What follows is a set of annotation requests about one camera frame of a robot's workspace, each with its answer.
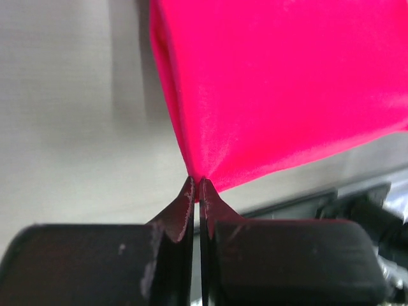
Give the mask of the magenta t shirt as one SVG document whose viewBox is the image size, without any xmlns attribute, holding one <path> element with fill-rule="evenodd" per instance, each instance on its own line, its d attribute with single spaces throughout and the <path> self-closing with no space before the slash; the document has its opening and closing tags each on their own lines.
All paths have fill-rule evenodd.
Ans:
<svg viewBox="0 0 408 306">
<path fill-rule="evenodd" d="M 407 130 L 406 1 L 151 1 L 150 41 L 219 192 Z"/>
</svg>

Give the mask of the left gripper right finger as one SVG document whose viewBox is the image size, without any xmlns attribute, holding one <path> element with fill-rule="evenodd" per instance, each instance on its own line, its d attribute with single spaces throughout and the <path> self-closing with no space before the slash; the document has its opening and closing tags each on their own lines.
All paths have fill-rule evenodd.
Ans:
<svg viewBox="0 0 408 306">
<path fill-rule="evenodd" d="M 355 222 L 249 219 L 202 179 L 204 305 L 378 305 L 388 286 Z"/>
</svg>

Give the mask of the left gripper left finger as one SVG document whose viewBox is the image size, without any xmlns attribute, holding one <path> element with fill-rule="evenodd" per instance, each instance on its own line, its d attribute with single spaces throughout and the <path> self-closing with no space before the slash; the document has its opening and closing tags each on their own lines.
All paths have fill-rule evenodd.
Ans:
<svg viewBox="0 0 408 306">
<path fill-rule="evenodd" d="M 2 305 L 189 305 L 195 184 L 146 224 L 34 224 L 1 260 Z"/>
</svg>

